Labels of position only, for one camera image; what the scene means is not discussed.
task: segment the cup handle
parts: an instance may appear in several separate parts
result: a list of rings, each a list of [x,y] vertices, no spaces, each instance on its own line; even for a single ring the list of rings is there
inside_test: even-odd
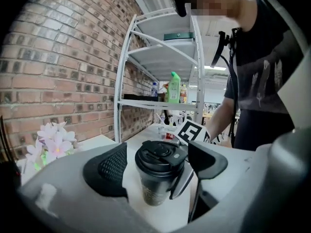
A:
[[[173,188],[171,189],[170,199],[173,200],[179,197],[186,189],[193,177],[193,169],[188,161],[185,161],[184,170],[181,175],[178,176]]]

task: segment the fluorescent light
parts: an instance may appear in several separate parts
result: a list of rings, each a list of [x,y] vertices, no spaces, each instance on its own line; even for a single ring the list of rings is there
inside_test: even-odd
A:
[[[225,71],[227,68],[226,67],[214,67],[214,68],[211,68],[210,66],[204,66],[204,69]]]

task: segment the white shelving unit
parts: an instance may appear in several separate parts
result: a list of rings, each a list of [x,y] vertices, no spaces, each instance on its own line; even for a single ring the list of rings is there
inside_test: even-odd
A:
[[[164,34],[194,32],[195,39],[166,40]],[[132,35],[138,35],[146,47],[128,51]],[[155,82],[168,81],[175,71],[181,81],[188,82],[194,67],[198,67],[197,104],[125,100],[121,97],[125,62],[132,62]],[[115,141],[121,142],[121,107],[130,105],[146,109],[186,110],[195,112],[195,121],[201,123],[204,108],[204,53],[196,17],[180,17],[173,8],[133,17],[121,50],[115,97]]]

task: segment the travel mug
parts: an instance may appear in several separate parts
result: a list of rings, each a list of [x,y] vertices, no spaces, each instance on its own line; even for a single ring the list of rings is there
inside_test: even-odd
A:
[[[187,153],[177,145],[146,141],[136,152],[135,162],[140,174],[144,201],[151,206],[163,203],[181,175]]]

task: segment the green bottle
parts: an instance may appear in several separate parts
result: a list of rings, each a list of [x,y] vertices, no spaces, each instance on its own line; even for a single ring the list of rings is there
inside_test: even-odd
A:
[[[180,77],[177,73],[172,72],[172,79],[169,82],[169,103],[179,103],[180,97]]]

